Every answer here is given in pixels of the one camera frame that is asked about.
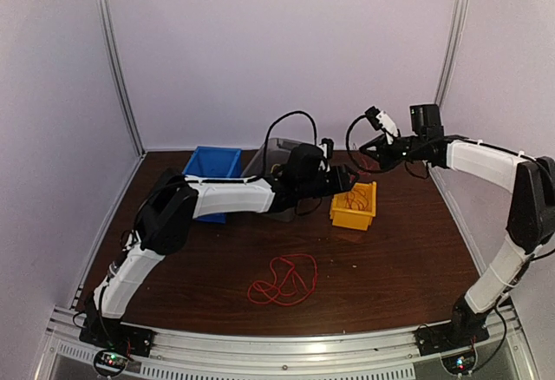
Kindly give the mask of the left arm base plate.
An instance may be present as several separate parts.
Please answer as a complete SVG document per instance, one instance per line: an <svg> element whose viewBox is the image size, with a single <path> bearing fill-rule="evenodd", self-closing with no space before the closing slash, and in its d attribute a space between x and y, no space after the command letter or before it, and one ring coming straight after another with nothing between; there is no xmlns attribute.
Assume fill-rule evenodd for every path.
<svg viewBox="0 0 555 380"><path fill-rule="evenodd" d="M83 343L131 357L149 357L153 337L152 330L127 324L117 325L113 330L104 330L100 325L83 328L79 334L79 340Z"/></svg>

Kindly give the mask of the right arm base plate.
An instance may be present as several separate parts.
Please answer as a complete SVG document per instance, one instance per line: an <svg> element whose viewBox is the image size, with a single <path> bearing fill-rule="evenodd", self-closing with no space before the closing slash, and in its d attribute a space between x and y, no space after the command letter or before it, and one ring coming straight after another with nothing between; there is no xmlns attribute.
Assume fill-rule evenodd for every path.
<svg viewBox="0 0 555 380"><path fill-rule="evenodd" d="M414 331L415 343L422 357L469 347L490 338L485 327L457 333L451 322L437 325L421 324Z"/></svg>

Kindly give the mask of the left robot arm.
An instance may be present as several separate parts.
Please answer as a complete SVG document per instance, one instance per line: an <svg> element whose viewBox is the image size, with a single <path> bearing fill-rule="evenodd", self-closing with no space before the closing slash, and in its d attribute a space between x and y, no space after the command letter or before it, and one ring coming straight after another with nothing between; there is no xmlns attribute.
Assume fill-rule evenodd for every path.
<svg viewBox="0 0 555 380"><path fill-rule="evenodd" d="M347 193L359 175L345 164L332 166L332 142L296 145L283 164L241 178L207 178L168 168L134 217L132 228L107 274L84 302L82 333L107 349L125 339L127 305L147 275L186 244L192 222L215 213L281 213L306 199Z"/></svg>

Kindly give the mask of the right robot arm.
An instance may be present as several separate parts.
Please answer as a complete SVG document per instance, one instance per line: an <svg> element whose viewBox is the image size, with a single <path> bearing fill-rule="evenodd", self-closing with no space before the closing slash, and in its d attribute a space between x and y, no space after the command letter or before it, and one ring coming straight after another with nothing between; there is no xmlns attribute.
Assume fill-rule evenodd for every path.
<svg viewBox="0 0 555 380"><path fill-rule="evenodd" d="M444 337L460 347L482 328L489 313L508 298L529 265L554 235L554 160L533 157L445 132L435 104L409 109L412 131L402 134L383 110L362 119L378 132L359 151L385 173L402 163L422 162L447 178L465 224L493 229L489 264L456 301Z"/></svg>

